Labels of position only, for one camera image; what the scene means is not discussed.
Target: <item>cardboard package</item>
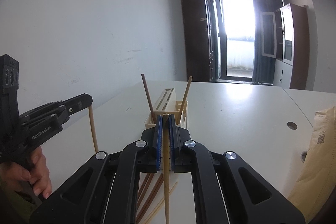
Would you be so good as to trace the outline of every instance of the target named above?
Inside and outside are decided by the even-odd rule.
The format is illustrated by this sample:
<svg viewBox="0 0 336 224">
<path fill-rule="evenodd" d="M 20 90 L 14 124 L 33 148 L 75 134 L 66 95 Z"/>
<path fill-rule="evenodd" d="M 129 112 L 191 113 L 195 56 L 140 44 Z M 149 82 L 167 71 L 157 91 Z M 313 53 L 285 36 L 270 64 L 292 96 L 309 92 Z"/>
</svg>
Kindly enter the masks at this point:
<svg viewBox="0 0 336 224">
<path fill-rule="evenodd" d="M 315 112 L 307 157 L 288 200 L 308 223 L 320 211 L 335 185 L 336 107 L 332 107 Z"/>
</svg>

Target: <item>brown chopstick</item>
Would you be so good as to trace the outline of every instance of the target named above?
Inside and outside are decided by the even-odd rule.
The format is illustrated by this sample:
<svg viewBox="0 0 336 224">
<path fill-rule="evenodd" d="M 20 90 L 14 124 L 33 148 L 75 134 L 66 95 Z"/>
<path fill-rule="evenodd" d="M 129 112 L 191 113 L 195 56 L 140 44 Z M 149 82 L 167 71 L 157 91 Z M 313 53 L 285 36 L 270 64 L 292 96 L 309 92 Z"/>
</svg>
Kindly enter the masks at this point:
<svg viewBox="0 0 336 224">
<path fill-rule="evenodd" d="M 153 177 L 154 177 L 154 173 L 147 174 L 147 175 L 149 175 L 149 176 L 148 176 L 148 179 L 147 179 L 147 181 L 146 181 L 146 185 L 144 185 L 144 182 L 142 183 L 142 185 L 144 185 L 144 189 L 143 189 L 141 195 L 140 195 L 139 198 L 138 198 L 138 203 L 137 203 L 137 205 L 136 205 L 137 208 L 139 208 L 139 206 L 140 206 L 140 204 L 141 204 L 143 198 L 145 197 L 145 195 L 146 195 L 146 193 L 147 193 L 148 187 L 150 186 L 150 184 L 151 184 L 151 182 L 152 182 L 152 180 L 153 180 Z"/>
<path fill-rule="evenodd" d="M 149 104 L 149 109 L 151 110 L 152 120 L 153 120 L 153 123 L 156 124 L 156 118 L 155 118 L 155 115 L 154 115 L 154 109 L 153 109 L 151 97 L 149 96 L 149 90 L 148 90 L 148 86 L 147 86 L 145 75 L 141 74 L 141 77 L 142 77 L 143 87 L 145 88 L 145 92 L 146 92 L 146 96 L 147 96 L 147 101 L 148 101 L 148 104 Z"/>
<path fill-rule="evenodd" d="M 141 184 L 141 186 L 140 186 L 140 188 L 139 188 L 139 191 L 138 191 L 138 199 L 139 199 L 139 196 L 141 195 L 141 193 L 142 193 L 142 191 L 143 191 L 143 189 L 144 189 L 144 187 L 145 187 L 146 182 L 148 181 L 149 175 L 150 175 L 150 173 L 147 173 L 147 174 L 146 174 L 146 176 L 145 176 L 145 178 L 144 178 L 144 180 L 143 180 L 143 182 L 142 182 L 142 184 Z"/>
<path fill-rule="evenodd" d="M 139 214 L 137 215 L 136 221 L 135 221 L 137 224 L 141 221 L 141 219 L 143 218 L 143 216 L 147 212 L 149 206 L 152 204 L 152 202 L 153 202 L 156 194 L 158 193 L 158 191 L 159 191 L 162 183 L 163 183 L 163 174 L 161 174 L 159 176 L 159 178 L 157 179 L 157 181 L 156 181 L 156 183 L 154 185 L 154 188 L 152 189 L 152 191 L 151 191 L 149 197 L 147 198 L 145 204 L 143 205 L 143 207 L 141 208 Z"/>
</svg>

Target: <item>human hand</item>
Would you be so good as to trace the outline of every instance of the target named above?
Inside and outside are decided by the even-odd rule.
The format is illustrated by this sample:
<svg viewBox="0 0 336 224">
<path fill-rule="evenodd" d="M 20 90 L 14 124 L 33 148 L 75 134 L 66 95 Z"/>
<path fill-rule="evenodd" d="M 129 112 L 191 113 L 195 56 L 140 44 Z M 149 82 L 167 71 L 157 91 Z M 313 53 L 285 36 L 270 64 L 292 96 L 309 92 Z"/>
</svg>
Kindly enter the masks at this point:
<svg viewBox="0 0 336 224">
<path fill-rule="evenodd" d="M 29 181 L 31 185 L 34 185 L 33 191 L 36 196 L 42 193 L 44 198 L 48 198 L 51 194 L 51 181 L 42 148 L 36 148 L 30 159 L 34 164 L 34 168 L 30 172 L 14 162 L 0 164 L 1 179 L 9 189 L 16 192 L 23 190 L 20 181 Z"/>
</svg>

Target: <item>dark curtain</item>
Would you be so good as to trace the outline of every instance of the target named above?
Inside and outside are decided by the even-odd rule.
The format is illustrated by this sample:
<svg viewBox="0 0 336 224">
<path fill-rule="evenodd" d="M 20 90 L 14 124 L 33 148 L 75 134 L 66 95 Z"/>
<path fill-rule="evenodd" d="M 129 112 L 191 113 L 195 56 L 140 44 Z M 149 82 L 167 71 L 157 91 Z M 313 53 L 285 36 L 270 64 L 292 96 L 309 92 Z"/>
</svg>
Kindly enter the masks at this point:
<svg viewBox="0 0 336 224">
<path fill-rule="evenodd" d="M 282 0 L 253 0 L 255 34 L 252 82 L 255 84 L 273 84 L 275 70 L 275 58 L 261 55 L 260 13 L 274 12 L 282 6 Z"/>
</svg>

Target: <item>doorway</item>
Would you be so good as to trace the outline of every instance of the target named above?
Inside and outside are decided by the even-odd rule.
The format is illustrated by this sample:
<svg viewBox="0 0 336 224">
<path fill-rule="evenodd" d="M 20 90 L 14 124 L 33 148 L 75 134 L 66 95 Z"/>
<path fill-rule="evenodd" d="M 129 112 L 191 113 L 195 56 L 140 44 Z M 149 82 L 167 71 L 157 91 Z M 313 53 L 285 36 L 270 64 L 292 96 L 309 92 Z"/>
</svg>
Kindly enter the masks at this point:
<svg viewBox="0 0 336 224">
<path fill-rule="evenodd" d="M 255 17 L 252 0 L 214 0 L 220 79 L 252 81 Z"/>
</svg>

